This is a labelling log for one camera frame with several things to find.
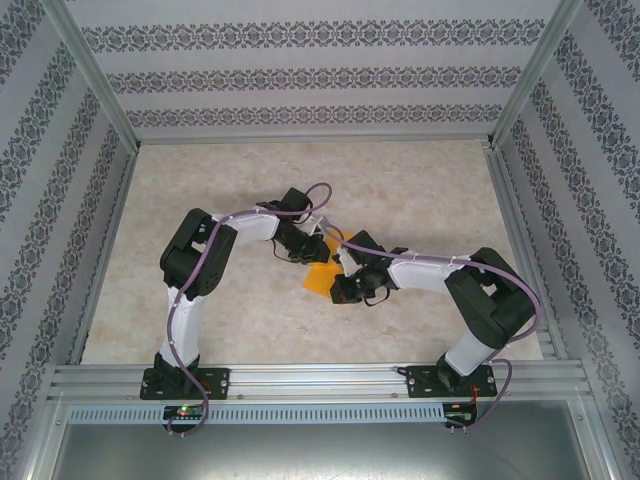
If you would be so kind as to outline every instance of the metal base plate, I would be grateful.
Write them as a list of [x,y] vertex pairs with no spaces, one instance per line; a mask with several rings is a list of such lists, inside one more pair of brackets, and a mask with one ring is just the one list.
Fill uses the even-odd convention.
[[[198,368],[196,378],[207,390],[209,400],[226,400],[229,391],[228,368]],[[147,368],[142,377],[140,387],[142,400],[200,400],[202,395],[197,388],[192,388],[189,394],[167,385],[154,368]]]
[[438,367],[435,365],[413,365],[404,370],[410,398],[471,398],[474,385],[478,389],[478,397],[495,397],[498,394],[493,368],[490,365],[480,365],[454,393],[447,390],[438,380]]

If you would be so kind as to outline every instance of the vented metal strip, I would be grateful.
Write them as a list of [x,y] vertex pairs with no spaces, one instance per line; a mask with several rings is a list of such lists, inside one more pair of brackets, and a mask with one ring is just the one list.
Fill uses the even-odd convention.
[[[71,408],[70,425],[158,425],[163,405],[78,405]],[[219,405],[207,424],[336,424],[444,422],[441,403],[348,405]],[[195,424],[196,420],[176,423]]]

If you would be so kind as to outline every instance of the beige floor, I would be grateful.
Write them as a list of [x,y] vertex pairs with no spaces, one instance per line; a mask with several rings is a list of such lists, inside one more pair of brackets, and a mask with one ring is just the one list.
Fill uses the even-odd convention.
[[[83,363],[153,361],[167,315],[158,261],[188,210],[232,213],[320,180],[334,187],[324,213],[345,231],[423,253],[492,246],[513,263],[478,142],[145,146]],[[375,308],[333,305],[302,288],[306,274],[275,259],[270,242],[236,248],[208,299],[201,362],[435,361],[466,329],[448,295],[404,290]],[[535,336],[506,356],[542,358]]]

